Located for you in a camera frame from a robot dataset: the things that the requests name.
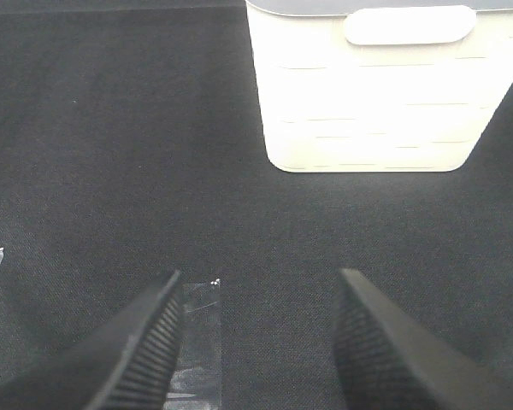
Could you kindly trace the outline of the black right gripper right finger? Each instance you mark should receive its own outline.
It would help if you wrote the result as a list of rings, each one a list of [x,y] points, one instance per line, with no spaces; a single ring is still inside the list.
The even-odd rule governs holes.
[[[343,268],[333,356],[349,409],[513,409],[513,383],[414,321],[358,270]]]

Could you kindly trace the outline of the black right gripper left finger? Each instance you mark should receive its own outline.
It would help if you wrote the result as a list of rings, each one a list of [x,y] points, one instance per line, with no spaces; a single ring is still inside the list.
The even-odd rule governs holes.
[[[183,322],[181,274],[160,274],[78,345],[1,385],[0,409],[161,409]]]

